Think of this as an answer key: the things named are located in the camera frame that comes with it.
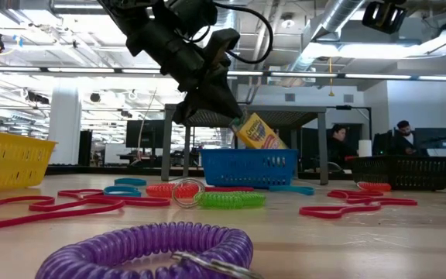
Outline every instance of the black basket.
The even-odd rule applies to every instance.
[[[441,190],[446,186],[446,157],[374,156],[352,160],[355,182],[383,182],[392,190]]]

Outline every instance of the yellow box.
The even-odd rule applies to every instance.
[[[241,126],[232,123],[235,134],[249,148],[255,149],[286,149],[285,143],[271,128],[255,113],[247,118]]]
[[[55,144],[0,133],[0,190],[39,185]]]

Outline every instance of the green coiled keychain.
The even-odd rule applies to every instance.
[[[263,194],[246,191],[199,192],[194,201],[203,208],[240,209],[264,206]]]

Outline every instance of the computer monitor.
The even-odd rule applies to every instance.
[[[127,121],[127,137],[125,145],[128,148],[137,148],[142,120]],[[140,147],[163,148],[164,120],[146,120],[142,128]]]
[[[392,145],[392,131],[375,134],[372,139],[372,155],[388,155]]]
[[[416,128],[414,142],[419,149],[446,149],[446,128]]]

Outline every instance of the black jacket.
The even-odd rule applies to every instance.
[[[393,155],[414,155],[414,156],[428,156],[427,150],[420,149],[416,145],[417,135],[413,134],[414,144],[410,143],[405,137],[402,136],[401,133],[395,132],[395,136],[393,137],[393,145],[392,145],[392,154]],[[406,149],[410,148],[412,150],[416,150],[414,154],[407,154]]]
[[[334,137],[328,138],[328,161],[336,163],[340,166],[345,164],[345,158],[348,156],[357,156],[357,152],[350,148],[344,142]]]

